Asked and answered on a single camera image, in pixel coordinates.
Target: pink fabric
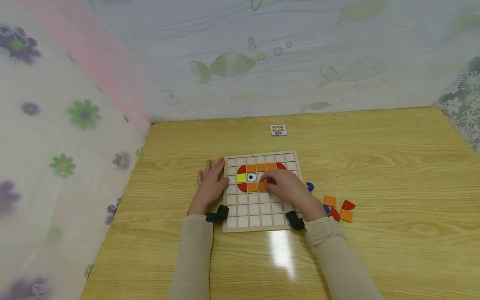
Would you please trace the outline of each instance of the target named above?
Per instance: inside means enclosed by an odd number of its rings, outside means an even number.
[[[152,86],[86,1],[18,1],[139,131],[149,129]]]

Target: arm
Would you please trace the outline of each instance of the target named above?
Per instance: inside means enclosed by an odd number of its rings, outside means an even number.
[[[300,179],[288,170],[275,169],[262,175],[260,181],[265,180],[269,191],[302,213],[308,242],[322,267],[332,300],[383,299],[336,221],[327,216],[322,202],[307,191]]]
[[[208,275],[213,243],[213,224],[205,215],[183,219],[180,251],[168,300],[210,300]]]
[[[218,180],[224,165],[223,157],[213,166],[207,160],[205,171],[198,171],[198,189],[181,225],[180,250],[168,300],[210,300],[213,224],[206,221],[205,213],[228,184],[228,177]]]
[[[336,221],[306,222],[307,240],[322,268],[332,300],[381,300],[367,270],[348,246]]]

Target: fish puzzle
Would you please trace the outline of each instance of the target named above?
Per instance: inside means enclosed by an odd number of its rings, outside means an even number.
[[[287,169],[303,182],[297,151],[282,151],[225,157],[224,174],[230,182],[225,188],[223,205],[228,217],[223,232],[270,231],[291,229],[285,214],[296,211],[265,188],[260,177],[276,168]]]

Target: purple flower print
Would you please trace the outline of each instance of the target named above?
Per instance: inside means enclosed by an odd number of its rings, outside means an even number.
[[[35,49],[38,45],[32,37],[27,37],[21,27],[10,28],[8,25],[0,24],[0,48],[9,51],[10,57],[15,57],[27,64],[33,64],[33,57],[40,57],[40,52]]]
[[[15,183],[11,180],[0,181],[0,216],[13,210],[13,203],[20,199],[20,194],[12,192]]]
[[[5,294],[0,296],[0,300],[30,299],[30,297],[35,300],[48,300],[51,293],[50,288],[45,285],[46,282],[47,279],[43,277],[33,281],[20,279],[14,282]]]
[[[112,163],[122,170],[126,170],[130,166],[130,155],[127,152],[118,152]]]
[[[33,102],[23,103],[22,110],[29,116],[34,116],[40,112],[40,106]]]
[[[112,224],[112,221],[113,221],[113,217],[115,216],[116,212],[117,212],[117,209],[120,205],[120,201],[121,201],[121,198],[118,198],[117,199],[117,205],[109,205],[107,207],[107,212],[108,212],[108,217],[105,219],[105,224],[106,225],[110,225]]]

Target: googly eye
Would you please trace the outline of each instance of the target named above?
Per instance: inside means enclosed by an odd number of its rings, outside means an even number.
[[[257,175],[255,175],[255,174],[248,174],[248,175],[247,175],[247,179],[248,179],[248,181],[250,181],[250,182],[255,182],[255,180],[257,180]]]

